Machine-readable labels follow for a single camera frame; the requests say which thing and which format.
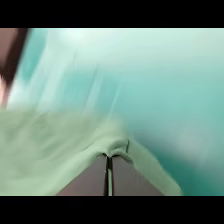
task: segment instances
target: green fabric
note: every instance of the green fabric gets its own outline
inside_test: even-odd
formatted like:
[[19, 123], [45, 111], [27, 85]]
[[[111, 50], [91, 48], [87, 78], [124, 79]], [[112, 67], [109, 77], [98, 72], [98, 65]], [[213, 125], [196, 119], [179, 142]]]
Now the green fabric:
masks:
[[55, 195], [102, 153], [123, 156], [165, 195], [181, 195], [153, 155], [118, 122], [0, 111], [0, 195]]

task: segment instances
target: turquoise wall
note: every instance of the turquoise wall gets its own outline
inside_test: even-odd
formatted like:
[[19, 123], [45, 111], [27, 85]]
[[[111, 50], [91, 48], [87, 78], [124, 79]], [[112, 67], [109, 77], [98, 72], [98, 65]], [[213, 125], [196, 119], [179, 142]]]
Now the turquoise wall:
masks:
[[187, 195], [224, 195], [224, 29], [33, 29], [9, 108], [117, 115]]

